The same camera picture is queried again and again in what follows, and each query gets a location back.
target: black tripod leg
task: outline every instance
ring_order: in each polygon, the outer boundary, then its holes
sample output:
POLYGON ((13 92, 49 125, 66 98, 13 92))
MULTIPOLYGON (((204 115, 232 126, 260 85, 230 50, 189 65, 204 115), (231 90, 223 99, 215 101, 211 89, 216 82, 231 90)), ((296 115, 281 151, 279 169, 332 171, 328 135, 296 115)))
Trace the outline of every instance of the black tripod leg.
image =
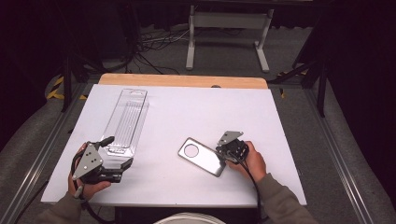
POLYGON ((269 84, 280 84, 283 81, 286 81, 287 79, 294 77, 296 75, 299 75, 300 73, 302 73, 303 71, 305 71, 306 69, 310 68, 311 66, 313 66, 316 62, 311 62, 311 63, 305 63, 291 71, 289 71, 287 74, 285 74, 282 77, 277 77, 276 79, 272 79, 272 80, 267 80, 267 83, 269 84))
POLYGON ((318 99, 317 99, 318 112, 320 116, 323 118, 324 118, 324 96, 326 92, 326 82, 327 82, 327 69, 325 64, 323 64, 321 74, 319 77, 318 99))
POLYGON ((64 59, 64 107, 62 112, 66 111, 72 102, 72 72, 70 70, 69 57, 64 59))

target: aluminum rail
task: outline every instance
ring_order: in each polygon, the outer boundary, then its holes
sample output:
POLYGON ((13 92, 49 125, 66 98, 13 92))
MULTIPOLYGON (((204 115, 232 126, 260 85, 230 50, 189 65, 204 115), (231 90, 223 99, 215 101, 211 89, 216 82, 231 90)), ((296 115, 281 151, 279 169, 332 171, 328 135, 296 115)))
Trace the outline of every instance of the aluminum rail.
POLYGON ((49 137, 47 138, 45 144, 35 158, 33 165, 26 173, 20 188, 18 189, 17 193, 9 204, 7 211, 0 219, 0 223, 14 223, 22 208, 24 207, 27 198, 29 197, 29 194, 32 192, 33 187, 35 186, 35 182, 40 177, 41 172, 43 171, 44 166, 46 165, 46 162, 50 157, 50 154, 54 148, 54 144, 58 139, 60 131, 62 130, 64 124, 66 123, 71 112, 73 111, 73 108, 78 101, 78 97, 83 93, 86 84, 78 83, 75 86, 76 88, 73 92, 72 103, 67 108, 67 110, 61 113, 60 116, 57 118, 54 127, 49 134, 49 137))
POLYGON ((317 110, 317 99, 314 93, 312 92, 312 90, 304 90, 304 93, 306 98, 308 99, 311 109, 315 114, 316 119, 318 120, 318 124, 323 131, 323 135, 326 137, 327 144, 329 145, 329 152, 332 157, 332 162, 334 163, 335 168, 337 169, 337 172, 341 177, 341 181, 344 184, 346 193, 352 203, 352 206, 356 212, 356 215, 358 216, 360 223, 374 223, 366 205, 364 204, 361 194, 359 193, 355 179, 353 178, 353 175, 349 172, 347 164, 341 154, 340 148, 335 142, 335 138, 332 134, 332 130, 330 129, 327 120, 325 118, 322 118, 317 110))

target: metal stand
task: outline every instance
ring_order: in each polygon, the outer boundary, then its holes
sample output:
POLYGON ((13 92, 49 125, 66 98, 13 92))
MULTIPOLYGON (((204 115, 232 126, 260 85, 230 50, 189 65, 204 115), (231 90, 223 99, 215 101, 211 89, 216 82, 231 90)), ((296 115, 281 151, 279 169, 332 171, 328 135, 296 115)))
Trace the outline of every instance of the metal stand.
POLYGON ((242 14, 242 13, 212 13, 195 12, 195 6, 190 8, 190 41, 187 52, 186 69, 192 70, 195 52, 195 27, 217 27, 217 28, 241 28, 262 30, 262 36, 255 42, 255 49, 264 73, 269 72, 269 66, 265 59, 263 45, 268 29, 271 24, 274 11, 268 10, 267 14, 242 14))

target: black cable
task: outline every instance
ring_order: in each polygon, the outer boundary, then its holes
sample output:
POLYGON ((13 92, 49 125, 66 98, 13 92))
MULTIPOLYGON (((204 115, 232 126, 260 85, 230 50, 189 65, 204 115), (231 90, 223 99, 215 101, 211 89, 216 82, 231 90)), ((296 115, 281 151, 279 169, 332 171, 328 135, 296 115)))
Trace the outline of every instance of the black cable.
POLYGON ((99 209, 98 209, 98 212, 96 213, 96 215, 98 215, 98 216, 99 216, 99 214, 100 214, 100 211, 102 210, 102 208, 103 208, 103 206, 99 206, 99 209))
POLYGON ((107 221, 96 215, 96 213, 93 211, 91 205, 88 202, 85 202, 82 204, 88 211, 88 213, 91 215, 91 217, 95 218, 96 221, 102 223, 102 224, 113 224, 116 223, 115 220, 107 221))
MULTIPOLYGON (((162 67, 162 66, 158 66, 158 65, 148 64, 148 63, 144 63, 144 62, 140 61, 138 58, 136 58, 136 59, 137 59, 140 63, 145 64, 145 65, 147 65, 147 66, 151 66, 151 67, 153 67, 154 69, 155 69, 155 68, 169 69, 169 70, 174 71, 176 74, 180 75, 180 73, 179 73, 175 68, 162 67)), ((134 64, 136 64, 136 66, 139 68, 139 72, 142 73, 142 71, 140 70, 139 65, 137 65, 137 63, 136 63, 135 61, 134 61, 134 64)))
POLYGON ((125 73, 129 73, 128 64, 125 64, 125 73))
POLYGON ((142 42, 143 42, 143 41, 150 40, 150 39, 153 38, 152 35, 150 35, 150 34, 142 34, 142 35, 140 35, 140 36, 141 36, 141 38, 142 38, 142 42))
POLYGON ((156 30, 156 31, 146 32, 146 33, 143 33, 141 35, 151 35, 151 34, 155 34, 155 33, 160 33, 160 35, 161 35, 161 34, 165 33, 165 31, 164 30, 156 30))
POLYGON ((158 70, 156 66, 154 66, 151 62, 149 62, 149 60, 147 60, 140 52, 137 52, 137 54, 143 58, 148 64, 149 66, 151 66, 152 68, 154 68, 157 72, 159 72, 161 75, 163 75, 163 72, 158 70))
POLYGON ((248 169, 248 164, 244 164, 241 160, 239 160, 239 158, 233 154, 231 151, 228 151, 228 154, 230 156, 232 156, 234 159, 236 159, 239 164, 242 165, 242 167, 245 169, 245 171, 247 172, 248 176, 250 177, 251 181, 253 182, 254 188, 256 189, 257 192, 257 209, 258 209, 258 221, 259 224, 263 223, 264 221, 266 221, 268 219, 268 217, 262 218, 262 197, 260 196, 260 191, 259 191, 259 187, 256 184, 256 181, 254 181, 253 175, 251 175, 249 169, 248 169))
POLYGON ((154 39, 151 43, 144 43, 144 42, 149 42, 149 41, 150 41, 149 39, 144 40, 144 41, 142 41, 142 45, 144 46, 145 49, 144 49, 143 51, 140 51, 140 52, 147 52, 147 51, 149 51, 149 50, 151 50, 151 49, 154 49, 154 50, 161 50, 161 49, 164 49, 164 48, 168 47, 169 45, 171 45, 171 44, 177 42, 177 41, 182 37, 182 36, 180 36, 179 39, 173 41, 173 40, 172 40, 173 38, 177 38, 177 37, 176 37, 177 34, 180 34, 180 33, 182 33, 182 32, 187 33, 187 31, 188 31, 188 30, 179 30, 179 31, 177 31, 177 32, 175 32, 175 33, 173 33, 173 34, 172 34, 171 32, 169 32, 169 35, 164 36, 164 37, 158 37, 158 36, 156 36, 155 38, 151 38, 151 39, 154 39), (161 44, 160 44, 158 47, 155 47, 155 48, 154 48, 154 44, 157 44, 158 42, 161 42, 161 44))
POLYGON ((35 200, 35 198, 37 197, 37 195, 48 185, 50 181, 47 179, 44 184, 40 187, 40 189, 37 190, 37 192, 35 193, 35 195, 33 195, 33 197, 30 199, 30 201, 23 207, 23 209, 20 211, 20 213, 17 216, 17 219, 15 219, 15 224, 18 223, 18 221, 21 219, 21 217, 23 216, 23 214, 26 212, 27 208, 30 206, 30 204, 35 200))

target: plastic clamshell packaging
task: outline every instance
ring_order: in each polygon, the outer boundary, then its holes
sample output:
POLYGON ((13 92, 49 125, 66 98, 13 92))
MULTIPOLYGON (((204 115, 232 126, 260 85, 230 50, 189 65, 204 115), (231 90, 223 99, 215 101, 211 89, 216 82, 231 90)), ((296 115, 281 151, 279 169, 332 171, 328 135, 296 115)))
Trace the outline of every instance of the plastic clamshell packaging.
POLYGON ((124 89, 102 139, 114 136, 114 142, 105 147, 109 156, 132 158, 149 110, 148 92, 124 89))

